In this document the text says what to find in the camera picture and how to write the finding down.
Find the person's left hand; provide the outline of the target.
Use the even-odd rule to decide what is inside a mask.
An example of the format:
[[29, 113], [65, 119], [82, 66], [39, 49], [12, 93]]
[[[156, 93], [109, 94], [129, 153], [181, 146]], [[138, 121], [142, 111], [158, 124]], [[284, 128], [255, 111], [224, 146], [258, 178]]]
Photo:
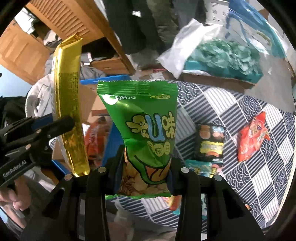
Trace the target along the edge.
[[23, 176], [15, 180], [15, 191], [8, 188], [1, 188], [1, 205], [5, 213], [20, 227], [26, 226], [24, 218], [20, 218], [16, 211], [26, 210], [31, 203], [30, 190]]

